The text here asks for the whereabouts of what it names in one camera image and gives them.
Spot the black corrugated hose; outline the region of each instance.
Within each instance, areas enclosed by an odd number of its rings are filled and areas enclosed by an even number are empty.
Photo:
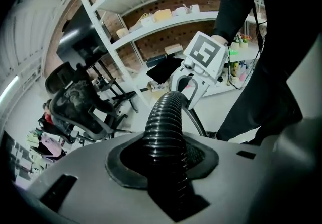
[[[174,221],[190,215],[194,196],[186,175],[187,149],[182,137],[181,109],[186,109],[187,103],[181,92],[164,94],[150,113],[142,139],[149,195]],[[187,113],[199,125],[200,134],[205,135],[195,112]]]

